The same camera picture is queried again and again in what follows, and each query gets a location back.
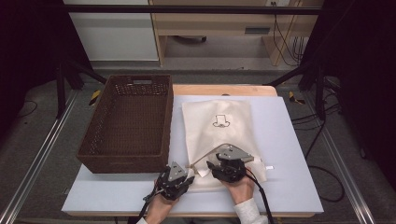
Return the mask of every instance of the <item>printed logo on bag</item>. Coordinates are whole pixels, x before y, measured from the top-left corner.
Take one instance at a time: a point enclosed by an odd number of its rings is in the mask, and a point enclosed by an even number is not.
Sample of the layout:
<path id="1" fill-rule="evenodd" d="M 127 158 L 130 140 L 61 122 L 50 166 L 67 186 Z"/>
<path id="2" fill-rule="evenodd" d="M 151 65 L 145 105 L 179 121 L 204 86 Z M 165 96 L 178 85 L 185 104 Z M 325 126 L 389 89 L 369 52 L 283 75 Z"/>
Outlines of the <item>printed logo on bag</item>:
<path id="1" fill-rule="evenodd" d="M 230 126 L 230 122 L 227 121 L 225 115 L 216 115 L 216 122 L 213 123 L 213 126 L 217 128 L 226 128 Z"/>

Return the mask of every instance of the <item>white cabinet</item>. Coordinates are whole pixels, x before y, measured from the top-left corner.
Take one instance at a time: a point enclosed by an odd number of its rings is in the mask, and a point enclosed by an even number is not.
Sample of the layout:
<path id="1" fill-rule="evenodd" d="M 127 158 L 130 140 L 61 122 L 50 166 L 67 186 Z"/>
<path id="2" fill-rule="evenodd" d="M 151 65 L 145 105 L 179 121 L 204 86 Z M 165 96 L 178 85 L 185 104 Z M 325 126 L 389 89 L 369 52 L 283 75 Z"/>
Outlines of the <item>white cabinet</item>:
<path id="1" fill-rule="evenodd" d="M 147 0 L 64 0 L 65 4 L 147 5 Z M 70 13 L 90 61 L 158 61 L 149 13 Z"/>

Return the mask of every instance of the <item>white cloth bag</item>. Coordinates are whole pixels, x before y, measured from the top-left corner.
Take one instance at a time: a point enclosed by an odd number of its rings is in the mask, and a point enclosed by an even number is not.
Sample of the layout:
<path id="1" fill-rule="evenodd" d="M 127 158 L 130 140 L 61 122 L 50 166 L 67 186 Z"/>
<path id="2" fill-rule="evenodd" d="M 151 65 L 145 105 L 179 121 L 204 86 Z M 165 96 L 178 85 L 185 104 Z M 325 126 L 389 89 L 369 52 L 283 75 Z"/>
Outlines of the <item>white cloth bag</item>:
<path id="1" fill-rule="evenodd" d="M 265 166 L 253 136 L 248 101 L 212 100 L 182 104 L 186 144 L 191 168 L 198 172 L 189 190 L 220 189 L 206 165 L 213 160 L 214 148 L 231 144 L 254 157 L 246 163 L 259 182 L 265 181 Z"/>

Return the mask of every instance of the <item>brown wicker basket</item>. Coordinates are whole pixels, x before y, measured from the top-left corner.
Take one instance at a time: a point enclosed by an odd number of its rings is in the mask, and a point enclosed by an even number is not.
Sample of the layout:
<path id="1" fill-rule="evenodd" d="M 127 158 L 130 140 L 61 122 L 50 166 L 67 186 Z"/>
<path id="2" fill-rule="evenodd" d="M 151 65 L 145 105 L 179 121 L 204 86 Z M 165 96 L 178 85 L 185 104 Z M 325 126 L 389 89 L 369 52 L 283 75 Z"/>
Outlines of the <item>brown wicker basket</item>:
<path id="1" fill-rule="evenodd" d="M 161 172 L 173 99 L 168 75 L 110 76 L 77 158 L 95 174 Z"/>

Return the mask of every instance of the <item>white table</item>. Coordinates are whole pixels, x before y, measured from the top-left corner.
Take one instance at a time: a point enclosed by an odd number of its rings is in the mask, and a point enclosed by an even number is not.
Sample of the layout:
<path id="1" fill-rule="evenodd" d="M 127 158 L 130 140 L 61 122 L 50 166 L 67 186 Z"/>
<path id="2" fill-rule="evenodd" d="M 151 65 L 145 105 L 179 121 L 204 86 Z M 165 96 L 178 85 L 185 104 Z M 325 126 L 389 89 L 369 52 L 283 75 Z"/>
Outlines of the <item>white table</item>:
<path id="1" fill-rule="evenodd" d="M 175 95 L 169 162 L 188 164 L 181 111 L 182 102 L 213 99 L 248 100 L 253 132 L 266 166 L 262 184 L 274 217 L 311 217 L 322 213 L 317 190 L 304 160 L 283 98 L 276 96 Z M 138 215 L 158 174 L 95 175 L 81 165 L 62 211 L 71 216 Z M 260 193 L 254 194 L 265 212 Z M 235 216 L 226 189 L 216 192 L 187 192 L 170 213 L 173 217 Z"/>

